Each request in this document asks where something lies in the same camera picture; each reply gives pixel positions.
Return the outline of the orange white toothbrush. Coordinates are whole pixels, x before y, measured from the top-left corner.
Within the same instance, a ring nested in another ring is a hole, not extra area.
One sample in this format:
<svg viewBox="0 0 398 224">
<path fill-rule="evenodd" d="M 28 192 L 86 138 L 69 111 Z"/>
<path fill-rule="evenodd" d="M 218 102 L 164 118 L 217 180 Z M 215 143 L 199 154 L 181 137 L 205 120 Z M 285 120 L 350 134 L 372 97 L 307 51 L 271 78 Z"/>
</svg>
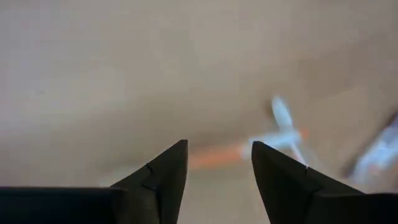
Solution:
<svg viewBox="0 0 398 224">
<path fill-rule="evenodd" d="M 196 149 L 189 155 L 188 168 L 191 170 L 215 169 L 243 161 L 244 144 L 209 146 Z"/>
</svg>

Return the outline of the purple toothbrush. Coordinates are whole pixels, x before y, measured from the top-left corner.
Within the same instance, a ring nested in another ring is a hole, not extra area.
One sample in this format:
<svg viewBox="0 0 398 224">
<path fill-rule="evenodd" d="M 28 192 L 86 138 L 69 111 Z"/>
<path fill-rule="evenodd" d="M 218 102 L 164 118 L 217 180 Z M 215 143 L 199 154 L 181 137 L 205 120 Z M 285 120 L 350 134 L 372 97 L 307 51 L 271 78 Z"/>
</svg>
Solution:
<svg viewBox="0 0 398 224">
<path fill-rule="evenodd" d="M 372 189 L 387 189 L 398 176 L 398 111 L 344 167 L 343 177 Z"/>
</svg>

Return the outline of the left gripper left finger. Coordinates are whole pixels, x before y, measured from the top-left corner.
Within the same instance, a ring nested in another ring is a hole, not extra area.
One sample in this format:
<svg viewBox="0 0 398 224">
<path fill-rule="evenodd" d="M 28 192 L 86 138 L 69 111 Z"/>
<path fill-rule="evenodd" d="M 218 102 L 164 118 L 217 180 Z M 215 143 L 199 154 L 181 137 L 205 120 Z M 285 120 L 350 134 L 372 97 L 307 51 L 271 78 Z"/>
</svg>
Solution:
<svg viewBox="0 0 398 224">
<path fill-rule="evenodd" d="M 109 187 L 0 187 L 0 224 L 177 224 L 187 168 L 180 140 Z"/>
</svg>

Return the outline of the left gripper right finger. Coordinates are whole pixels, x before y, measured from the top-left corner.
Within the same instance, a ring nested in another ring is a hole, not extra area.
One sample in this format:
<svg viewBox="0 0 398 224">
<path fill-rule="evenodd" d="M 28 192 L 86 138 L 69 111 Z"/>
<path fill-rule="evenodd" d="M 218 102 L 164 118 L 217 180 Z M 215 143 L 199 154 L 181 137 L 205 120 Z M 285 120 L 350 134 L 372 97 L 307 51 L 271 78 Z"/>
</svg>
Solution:
<svg viewBox="0 0 398 224">
<path fill-rule="evenodd" d="M 398 224 L 398 194 L 366 194 L 255 141 L 252 166 L 271 224 Z"/>
</svg>

